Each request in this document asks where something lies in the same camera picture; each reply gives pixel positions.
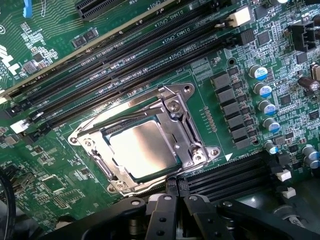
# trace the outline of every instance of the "green circuit board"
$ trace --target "green circuit board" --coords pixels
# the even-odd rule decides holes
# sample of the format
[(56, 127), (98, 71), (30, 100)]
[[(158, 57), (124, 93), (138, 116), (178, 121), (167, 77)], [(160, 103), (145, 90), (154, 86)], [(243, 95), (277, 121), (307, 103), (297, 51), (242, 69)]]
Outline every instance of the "green circuit board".
[[(114, 38), (119, 38), (122, 44), (129, 45), (140, 36), (159, 28), (162, 24), (173, 21), (197, 8), (200, 9), (211, 1), (194, 0), (184, 3), (182, 0), (178, 2), (177, 4), (176, 1), (173, 1), (168, 6), (161, 8), (160, 12), (157, 10), (156, 13), (150, 13), (158, 14), (157, 21), (137, 30), (132, 28), (130, 30), (132, 34), (126, 35), (124, 38), (119, 35)], [(75, 47), (73, 44), (73, 41), (79, 36), (88, 31), (96, 30), (97, 36), (95, 38), (98, 39), (146, 11), (152, 11), (152, 9), (164, 4), (165, 1), (123, 1), (122, 4), (92, 21), (83, 21), (79, 17), (75, 3), (75, 0), (35, 0), (33, 1), (33, 16), (30, 19), (23, 17), (23, 1), (6, 0), (0, 3), (0, 54), (2, 54), (0, 57), (4, 54), (6, 57), (12, 56), (9, 65), (10, 67), (15, 66), (10, 68), (5, 65), (4, 61), (0, 61), (0, 87), (3, 90), (32, 76), (32, 74), (23, 71), (23, 66), (32, 61), (35, 56), (41, 55), (43, 63), (41, 71), (45, 70), (74, 51), (85, 47), (86, 44), (81, 47)], [(255, 9), (264, 4), (267, 6), (265, 15), (257, 17)], [(306, 5), (302, 0), (289, 1), (286, 4), (276, 6), (259, 0), (238, 1), (218, 12), (199, 14), (198, 19), (194, 22), (178, 26), (180, 27), (179, 32), (173, 32), (167, 38), (160, 38), (152, 45), (146, 46), (145, 49), (140, 49), (140, 57), (147, 56), (153, 51), (160, 51), (171, 41), (185, 38), (193, 30), (214, 22), (243, 5), (248, 5), (250, 8), (252, 14), (250, 23), (237, 28), (217, 30), (194, 44), (201, 46), (210, 43), (212, 39), (224, 38), (229, 34), (238, 34), (247, 29), (253, 29), (254, 41), (243, 46), (237, 45), (231, 49), (222, 47), (215, 52), (195, 59), (193, 62), (191, 61), (190, 64), (176, 67), (167, 75), (139, 88), (135, 94), (141, 94), (163, 85), (191, 83), (195, 86), (195, 93), (187, 101), (191, 117), (205, 146), (219, 147), (221, 154), (208, 166), (189, 174), (197, 174), (264, 151), (266, 140), (283, 136), (283, 142), (278, 145), (278, 148), (280, 151), (289, 153), (291, 167), (292, 164), (298, 164), (297, 168), (292, 168), (291, 173), (291, 181), (298, 182), (311, 177), (311, 169), (304, 164), (301, 149), (306, 144), (310, 144), (318, 150), (320, 131), (319, 94), (316, 91), (314, 94), (306, 96), (304, 88), (298, 85), (298, 79), (301, 75), (311, 76), (310, 64), (320, 60), (320, 51), (318, 48), (309, 51), (305, 54), (306, 60), (304, 62), (297, 62), (297, 56), (302, 53), (295, 50), (288, 27), (298, 21), (311, 21), (320, 11), (318, 5)], [(166, 15), (166, 11), (172, 8), (173, 10)], [(259, 39), (259, 35), (263, 33), (268, 35), (266, 43), (262, 43), (262, 40)], [(155, 66), (157, 64), (159, 66), (160, 64), (170, 65), (172, 59), (179, 59), (191, 50), (186, 49), (185, 46), (178, 46), (172, 49), (175, 52), (170, 58), (159, 59), (159, 62), (154, 64)], [(262, 98), (253, 92), (253, 86), (257, 80), (248, 74), (249, 68), (254, 64), (259, 64), (268, 70), (265, 83), (272, 88), (272, 94), (267, 99), (276, 107), (276, 114), (272, 117), (281, 126), (277, 133), (268, 132), (262, 126), (262, 122), (266, 118), (258, 109), (258, 103)], [(73, 69), (68, 69), (40, 84), (36, 90), (30, 88), (24, 94), (13, 97), (3, 103), (0, 108), (5, 110), (14, 106), (34, 92), (41, 91), (49, 84), (82, 67), (83, 65), (79, 63)], [(109, 65), (103, 70), (111, 71), (111, 68), (112, 65)], [(247, 132), (256, 131), (255, 134), (249, 136), (250, 145), (241, 149), (237, 149), (234, 143), (215, 92), (216, 88), (211, 80), (212, 76), (234, 68), (237, 69), (237, 72), (230, 75), (231, 89), (233, 89), (236, 98), (245, 95), (245, 99), (239, 101), (239, 107), (240, 109), (250, 109), (249, 113), (243, 115), (244, 121), (252, 121), (246, 126)], [(1, 136), (3, 138), (16, 136), (10, 128), (12, 124), (26, 118), (33, 111), (37, 111), (47, 104), (63, 100), (70, 93), (75, 93), (78, 90), (76, 86), (61, 89), (58, 94), (46, 99), (45, 103), (43, 101), (35, 104), (11, 119), (0, 119)], [(54, 113), (30, 126), (27, 132), (32, 133), (41, 124), (53, 119), (55, 115), (62, 115), (99, 96), (101, 95), (97, 95), (97, 92), (92, 92), (57, 108)], [(117, 102), (124, 103), (132, 96), (132, 94), (121, 96)], [(289, 96), (286, 101), (283, 100), (285, 96)], [(112, 102), (105, 105), (103, 110), (111, 107)], [(309, 113), (316, 111), (315, 117), (309, 115)], [(48, 232), (55, 228), (56, 219), (59, 216), (68, 214), (76, 219), (81, 219), (111, 206), (122, 198), (118, 193), (107, 192), (106, 188), (109, 182), (84, 149), (80, 146), (71, 146), (68, 142), (71, 132), (81, 122), (94, 115), (96, 115), (94, 111), (83, 112), (55, 127), (34, 144), (26, 144), (22, 139), (14, 138), (14, 143), (10, 144), (7, 139), (0, 145), (0, 165), (2, 167), (14, 164), (20, 168), (21, 173), (32, 172), (35, 175), (32, 184), (16, 194), (17, 205)]]

